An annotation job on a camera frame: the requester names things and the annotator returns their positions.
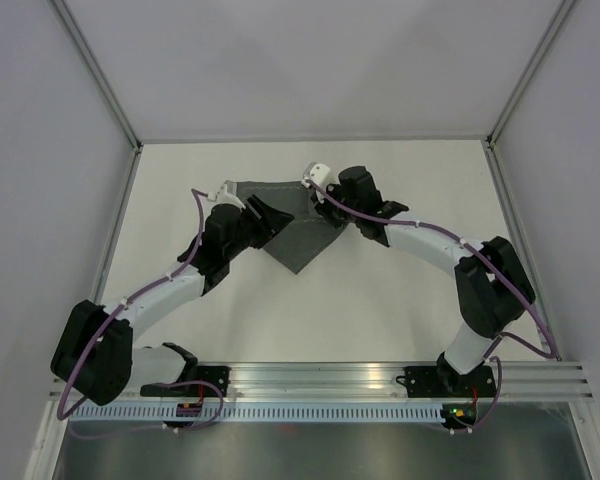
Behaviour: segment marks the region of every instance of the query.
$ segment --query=table surface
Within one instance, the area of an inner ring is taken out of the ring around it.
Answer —
[[[314,161],[336,173],[365,165],[385,199],[459,235],[508,236],[478,141],[147,145],[104,301],[157,278],[187,248],[198,226],[192,187],[299,180]],[[461,324],[448,275],[349,226],[298,275],[264,251],[243,252],[216,289],[165,317],[136,347],[171,341],[205,362],[432,361]],[[510,331],[540,343],[527,314]],[[538,359],[510,340],[498,354]]]

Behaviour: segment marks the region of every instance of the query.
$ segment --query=slotted metal strip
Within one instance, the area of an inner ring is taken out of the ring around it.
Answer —
[[[198,421],[208,420],[218,403],[208,402]],[[229,422],[283,423],[441,423],[442,404],[420,403],[225,403],[220,420]],[[177,415],[177,403],[119,401],[106,407],[91,403],[81,406],[72,421],[189,421]]]

